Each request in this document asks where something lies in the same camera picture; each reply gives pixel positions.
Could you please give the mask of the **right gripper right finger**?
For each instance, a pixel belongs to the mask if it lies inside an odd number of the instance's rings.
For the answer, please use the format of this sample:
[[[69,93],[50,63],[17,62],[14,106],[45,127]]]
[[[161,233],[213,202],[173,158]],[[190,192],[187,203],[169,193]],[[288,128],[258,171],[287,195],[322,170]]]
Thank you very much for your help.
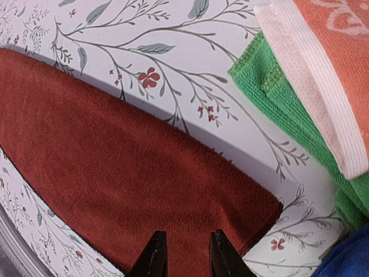
[[[221,229],[210,234],[209,263],[211,277],[256,277]]]

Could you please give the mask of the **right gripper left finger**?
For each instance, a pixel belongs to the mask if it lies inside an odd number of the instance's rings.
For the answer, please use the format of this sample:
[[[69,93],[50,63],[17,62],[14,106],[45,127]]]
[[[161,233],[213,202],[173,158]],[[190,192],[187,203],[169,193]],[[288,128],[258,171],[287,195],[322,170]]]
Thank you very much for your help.
[[[155,231],[128,277],[167,277],[167,234]]]

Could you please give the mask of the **brown towel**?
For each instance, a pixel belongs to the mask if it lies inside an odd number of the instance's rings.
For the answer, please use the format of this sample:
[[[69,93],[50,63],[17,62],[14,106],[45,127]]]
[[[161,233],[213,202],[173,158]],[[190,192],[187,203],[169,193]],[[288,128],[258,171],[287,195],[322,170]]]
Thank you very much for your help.
[[[124,272],[160,230],[170,276],[208,276],[211,232],[225,232],[244,255],[283,209],[179,129],[8,49],[1,148],[52,211]]]

